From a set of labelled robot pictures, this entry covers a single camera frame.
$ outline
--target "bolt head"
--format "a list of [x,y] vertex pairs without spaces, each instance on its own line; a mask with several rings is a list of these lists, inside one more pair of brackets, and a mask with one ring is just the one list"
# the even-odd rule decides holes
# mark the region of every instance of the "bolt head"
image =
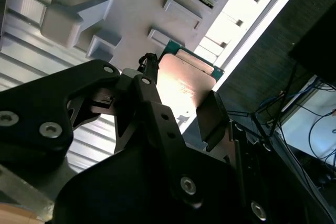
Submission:
[[151,81],[148,80],[148,79],[146,79],[146,78],[142,78],[141,80],[142,80],[144,83],[146,83],[146,84],[150,84],[150,83],[151,83]]
[[196,193],[195,183],[188,177],[181,178],[181,187],[189,195],[194,195]]
[[16,124],[19,116],[12,111],[0,111],[0,126],[8,127]]
[[108,73],[113,73],[113,69],[110,67],[104,67],[104,70]]
[[46,138],[58,138],[62,133],[62,127],[57,123],[47,122],[40,126],[39,132]]

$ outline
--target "blue cable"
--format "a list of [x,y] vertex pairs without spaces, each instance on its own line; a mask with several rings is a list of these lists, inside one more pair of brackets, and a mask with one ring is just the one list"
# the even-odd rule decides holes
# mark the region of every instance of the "blue cable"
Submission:
[[[311,90],[312,88],[314,88],[314,83],[312,83],[311,85],[309,85],[305,90],[301,91],[301,92],[298,92],[298,93],[295,93],[295,94],[290,94],[288,96],[286,96],[286,98],[292,98],[294,96],[296,96],[297,94],[302,94],[302,93],[305,93],[309,90]],[[279,96],[277,97],[271,97],[271,98],[268,98],[266,99],[265,101],[263,101],[260,105],[259,105],[259,108],[261,108],[262,106],[264,106],[266,103],[269,103],[271,101],[273,101],[274,99],[277,99]]]

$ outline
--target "mounting hole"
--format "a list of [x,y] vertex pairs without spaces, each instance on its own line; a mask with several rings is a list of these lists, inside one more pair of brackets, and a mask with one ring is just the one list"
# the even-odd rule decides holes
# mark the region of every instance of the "mounting hole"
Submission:
[[175,135],[174,133],[172,133],[172,132],[167,132],[167,135],[168,135],[168,137],[171,138],[171,139],[176,138],[176,135]]
[[261,220],[261,221],[266,221],[266,213],[265,210],[256,203],[255,201],[251,202],[251,209],[252,212]]
[[161,114],[161,117],[167,121],[169,120],[169,117],[166,114]]

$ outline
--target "corrugated metal surface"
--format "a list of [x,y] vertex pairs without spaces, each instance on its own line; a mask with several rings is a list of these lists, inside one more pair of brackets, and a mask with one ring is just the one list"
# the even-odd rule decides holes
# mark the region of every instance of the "corrugated metal surface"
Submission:
[[[86,52],[64,47],[44,38],[40,22],[51,0],[8,0],[8,11],[0,52],[0,90],[36,80],[48,74],[86,62]],[[242,22],[249,19],[246,7],[252,9],[257,0],[235,0],[228,3],[216,24],[202,40],[198,54],[214,62],[238,33]],[[81,171],[109,157],[115,147],[114,118],[103,115],[95,122],[75,131],[68,161]]]
[[[88,61],[85,52],[67,50],[41,35],[39,24],[50,1],[7,0],[0,53],[1,91]],[[75,130],[68,153],[70,167],[80,172],[109,157],[115,139],[112,116],[102,116]]]

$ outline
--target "metal plate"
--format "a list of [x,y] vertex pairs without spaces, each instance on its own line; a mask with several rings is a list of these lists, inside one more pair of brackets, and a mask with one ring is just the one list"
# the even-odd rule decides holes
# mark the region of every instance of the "metal plate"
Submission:
[[[89,0],[53,0],[64,5],[74,5]],[[185,44],[186,48],[194,50],[204,37],[215,18],[223,9],[228,0],[217,1],[212,12],[201,8],[199,4],[191,0],[173,0],[200,17],[202,22],[197,30],[183,19],[163,9],[167,0],[113,0],[110,13],[105,20],[96,27],[89,28],[82,33],[77,44],[83,50],[87,50],[92,36],[103,27],[121,37],[119,45],[114,50],[111,63],[123,68],[137,68],[138,59],[147,52],[160,54],[162,48],[148,39],[152,28],[159,29],[167,35]]]
[[169,106],[174,116],[189,117],[206,98],[216,80],[172,54],[160,61],[157,90],[162,104]]

